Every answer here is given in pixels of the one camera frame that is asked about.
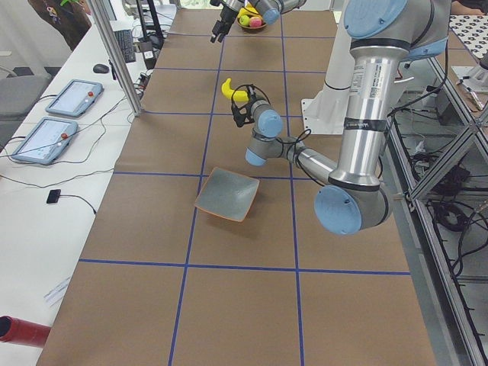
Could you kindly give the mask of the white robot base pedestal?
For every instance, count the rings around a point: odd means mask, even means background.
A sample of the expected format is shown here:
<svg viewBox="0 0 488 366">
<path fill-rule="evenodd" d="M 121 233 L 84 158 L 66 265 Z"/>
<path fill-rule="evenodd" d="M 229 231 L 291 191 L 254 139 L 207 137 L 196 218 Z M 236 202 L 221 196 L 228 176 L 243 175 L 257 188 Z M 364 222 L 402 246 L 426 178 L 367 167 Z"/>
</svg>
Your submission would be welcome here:
<svg viewBox="0 0 488 366">
<path fill-rule="evenodd" d="M 312 134 L 341 135 L 343 131 L 355 67 L 350 54 L 352 39 L 344 25 L 347 6 L 348 1 L 344 1 L 323 88 L 313 99 L 301 101 L 303 125 Z"/>
</svg>

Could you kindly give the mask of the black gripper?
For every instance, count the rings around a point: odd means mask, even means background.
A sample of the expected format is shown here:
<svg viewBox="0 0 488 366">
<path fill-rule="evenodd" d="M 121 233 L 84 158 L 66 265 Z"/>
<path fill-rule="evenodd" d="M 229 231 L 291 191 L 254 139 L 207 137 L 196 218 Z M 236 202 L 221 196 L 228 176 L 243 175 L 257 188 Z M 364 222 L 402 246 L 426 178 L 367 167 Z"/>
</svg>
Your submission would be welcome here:
<svg viewBox="0 0 488 366">
<path fill-rule="evenodd" d="M 239 107 L 234 100 L 231 101 L 231 111 L 233 115 L 233 120 L 236 123 L 236 126 L 238 128 L 241 128 L 246 124 L 255 123 L 255 118 L 253 117 L 252 114 L 253 105 L 254 105 L 253 101 L 248 101 L 242 107 Z"/>
<path fill-rule="evenodd" d="M 221 0 L 220 3 L 223 6 L 220 12 L 222 21 L 235 21 L 239 11 L 244 7 L 243 0 Z M 211 31 L 210 42 L 215 43 L 217 40 L 219 43 L 222 43 L 227 34 L 227 24 L 216 21 Z"/>
</svg>

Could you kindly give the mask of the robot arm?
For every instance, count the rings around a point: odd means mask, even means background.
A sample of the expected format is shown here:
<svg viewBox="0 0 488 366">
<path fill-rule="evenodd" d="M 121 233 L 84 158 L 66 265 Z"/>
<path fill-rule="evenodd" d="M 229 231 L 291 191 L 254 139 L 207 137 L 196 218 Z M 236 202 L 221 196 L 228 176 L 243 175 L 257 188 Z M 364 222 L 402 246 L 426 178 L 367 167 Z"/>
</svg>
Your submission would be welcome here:
<svg viewBox="0 0 488 366">
<path fill-rule="evenodd" d="M 281 137 L 280 116 L 258 87 L 247 85 L 245 103 L 231 106 L 238 126 L 253 126 L 247 162 L 261 166 L 283 158 L 319 181 L 314 210 L 332 233 L 349 235 L 383 223 L 390 216 L 390 197 L 375 171 L 397 68 L 445 49 L 450 13 L 448 1 L 350 1 L 343 24 L 355 66 L 338 160 L 298 137 Z"/>
<path fill-rule="evenodd" d="M 250 0 L 249 3 L 264 18 L 265 23 L 273 24 L 282 14 L 286 14 L 295 8 L 300 8 L 306 0 Z M 230 1 L 210 1 L 212 6 L 222 5 L 220 19 L 216 21 L 211 31 L 210 42 L 221 43 L 224 37 L 230 32 L 239 11 L 244 8 L 245 2 L 242 0 Z"/>
</svg>

